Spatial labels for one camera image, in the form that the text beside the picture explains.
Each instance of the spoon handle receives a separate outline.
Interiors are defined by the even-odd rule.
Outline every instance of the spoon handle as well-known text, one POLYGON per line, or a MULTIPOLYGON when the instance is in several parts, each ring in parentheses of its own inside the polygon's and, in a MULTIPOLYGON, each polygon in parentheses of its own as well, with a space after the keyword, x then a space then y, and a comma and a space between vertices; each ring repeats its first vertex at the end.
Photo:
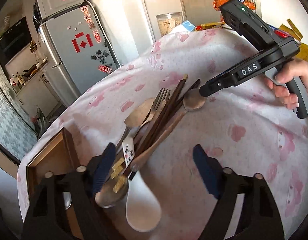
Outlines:
POLYGON ((115 147, 115 150, 116 150, 116 151, 121 147, 123 141, 125 140, 125 138, 127 137, 127 135, 129 134, 130 131, 131 131, 131 128, 128 127, 128 126, 126 126, 126 127, 125 127, 125 131, 124 131, 124 133, 123 133, 121 139, 120 139, 119 142, 116 144, 116 147, 115 147))
POLYGON ((141 155, 136 157, 131 162, 131 168, 133 172, 138 171, 142 166, 147 162, 147 160, 151 157, 153 152, 156 150, 156 148, 171 134, 171 132, 174 130, 176 125, 182 120, 182 118, 185 116, 187 112, 181 112, 176 119, 173 121, 173 123, 166 128, 166 130, 161 134, 161 136, 153 143, 153 145, 148 148, 146 151, 144 151, 141 155))

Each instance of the tablecloth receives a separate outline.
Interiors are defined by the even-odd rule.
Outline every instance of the tablecloth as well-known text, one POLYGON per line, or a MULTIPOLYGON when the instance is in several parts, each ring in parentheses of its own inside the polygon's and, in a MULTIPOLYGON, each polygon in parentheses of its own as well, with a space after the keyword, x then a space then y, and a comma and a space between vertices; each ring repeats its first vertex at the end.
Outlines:
MULTIPOLYGON (((17 176, 23 219, 29 206, 26 165, 62 127, 72 134, 78 158, 85 165, 109 142, 119 141, 125 118, 144 100, 155 97, 160 88, 174 89, 185 73, 188 80, 184 90, 198 78, 202 85, 255 52, 246 39, 229 30, 173 33, 95 84, 23 158, 17 176)), ((157 228, 149 233, 131 229, 124 200, 106 210, 126 239, 199 237, 216 204, 193 162, 192 149, 199 143, 209 156, 237 174, 263 174, 279 208, 286 237, 293 233, 308 212, 308 123, 286 109, 262 78, 256 77, 209 96, 203 108, 182 119, 141 169, 162 206, 157 228)), ((227 236, 233 235, 238 215, 235 211, 227 236)))

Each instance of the fork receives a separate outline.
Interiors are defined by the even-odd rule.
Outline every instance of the fork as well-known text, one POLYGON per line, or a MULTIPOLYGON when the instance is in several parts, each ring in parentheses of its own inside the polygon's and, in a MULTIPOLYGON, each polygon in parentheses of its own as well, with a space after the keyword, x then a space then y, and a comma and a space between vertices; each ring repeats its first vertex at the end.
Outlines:
POLYGON ((152 105, 152 108, 151 108, 151 111, 150 111, 150 114, 149 116, 147 117, 147 119, 142 123, 142 125, 140 126, 140 129, 145 125, 147 124, 148 122, 150 122, 152 119, 153 119, 153 116, 159 106, 159 104, 161 103, 161 101, 163 100, 166 100, 168 101, 169 100, 169 97, 170 97, 170 94, 171 94, 171 90, 168 90, 167 88, 161 88, 161 90, 159 91, 157 97, 155 98, 154 100, 154 103, 152 105))

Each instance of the refrigerator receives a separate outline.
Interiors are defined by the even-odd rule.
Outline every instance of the refrigerator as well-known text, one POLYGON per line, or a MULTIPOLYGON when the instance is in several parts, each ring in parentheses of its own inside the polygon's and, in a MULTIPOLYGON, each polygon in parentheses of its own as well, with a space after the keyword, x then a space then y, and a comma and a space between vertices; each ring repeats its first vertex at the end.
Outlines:
POLYGON ((68 107, 120 65, 92 5, 84 0, 63 1, 37 0, 45 17, 38 41, 40 51, 52 62, 45 75, 68 107))

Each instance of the white spoon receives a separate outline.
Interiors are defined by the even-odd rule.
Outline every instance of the white spoon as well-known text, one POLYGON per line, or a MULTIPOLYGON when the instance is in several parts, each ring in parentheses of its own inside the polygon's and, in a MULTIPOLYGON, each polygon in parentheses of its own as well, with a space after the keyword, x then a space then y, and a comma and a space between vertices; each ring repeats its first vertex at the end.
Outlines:
POLYGON ((153 230, 162 217, 157 198, 144 182, 138 171, 133 180, 128 180, 129 190, 126 201, 126 219, 138 232, 153 230))

